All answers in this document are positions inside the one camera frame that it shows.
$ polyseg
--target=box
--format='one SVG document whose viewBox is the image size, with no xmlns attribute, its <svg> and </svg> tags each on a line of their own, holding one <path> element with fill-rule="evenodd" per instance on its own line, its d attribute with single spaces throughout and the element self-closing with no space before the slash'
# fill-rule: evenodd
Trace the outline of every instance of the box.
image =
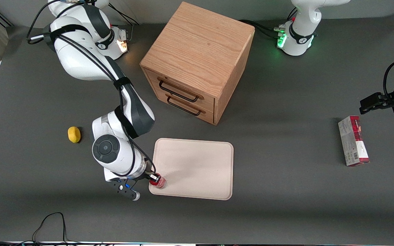
<svg viewBox="0 0 394 246">
<path fill-rule="evenodd" d="M 251 25 L 182 2 L 140 65 L 159 100 L 217 125 L 254 33 Z"/>
<path fill-rule="evenodd" d="M 349 116 L 338 123 L 344 158 L 347 166 L 357 166 L 369 162 L 366 147 L 361 138 L 359 116 Z"/>
</svg>

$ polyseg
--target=wooden cabinet top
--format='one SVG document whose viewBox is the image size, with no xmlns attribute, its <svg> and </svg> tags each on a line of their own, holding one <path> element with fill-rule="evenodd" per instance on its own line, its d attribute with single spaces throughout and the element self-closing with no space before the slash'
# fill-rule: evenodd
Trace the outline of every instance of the wooden cabinet top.
<svg viewBox="0 0 394 246">
<path fill-rule="evenodd" d="M 141 66 L 219 98 L 255 28 L 182 2 Z"/>
</svg>

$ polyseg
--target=drawer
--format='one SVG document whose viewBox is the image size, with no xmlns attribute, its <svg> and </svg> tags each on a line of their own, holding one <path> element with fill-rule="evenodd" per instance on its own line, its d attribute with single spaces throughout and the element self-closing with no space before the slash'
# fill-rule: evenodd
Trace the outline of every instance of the drawer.
<svg viewBox="0 0 394 246">
<path fill-rule="evenodd" d="M 187 101 L 184 101 L 168 93 L 164 93 L 161 97 L 159 97 L 159 100 L 163 101 L 164 103 L 168 103 L 177 109 L 187 112 L 188 114 L 193 115 L 201 120 L 214 124 L 214 112 L 212 111 L 198 108 L 195 105 L 192 105 Z"/>
<path fill-rule="evenodd" d="M 170 95 L 174 95 L 176 98 L 181 98 L 189 105 L 195 105 L 200 109 L 214 112 L 213 97 L 200 92 L 193 92 L 192 88 L 185 88 L 181 85 L 178 85 L 166 76 L 162 76 L 149 69 L 144 70 L 158 97 L 168 93 Z"/>
</svg>

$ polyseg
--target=red and white box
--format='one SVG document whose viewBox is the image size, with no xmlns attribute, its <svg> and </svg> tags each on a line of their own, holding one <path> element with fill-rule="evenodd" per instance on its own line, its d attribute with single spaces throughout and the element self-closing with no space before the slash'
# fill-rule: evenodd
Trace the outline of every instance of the red and white box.
<svg viewBox="0 0 394 246">
<path fill-rule="evenodd" d="M 359 116 L 351 115 L 338 123 L 346 165 L 353 167 L 369 162 L 366 147 L 361 138 Z"/>
</svg>

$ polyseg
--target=beige tray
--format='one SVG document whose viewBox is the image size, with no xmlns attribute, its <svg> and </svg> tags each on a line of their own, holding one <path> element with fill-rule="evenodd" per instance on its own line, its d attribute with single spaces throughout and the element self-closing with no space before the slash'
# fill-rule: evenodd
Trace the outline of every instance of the beige tray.
<svg viewBox="0 0 394 246">
<path fill-rule="evenodd" d="M 155 195 L 228 200 L 232 196 L 233 146 L 227 142 L 160 138 L 153 162 L 166 185 Z"/>
</svg>

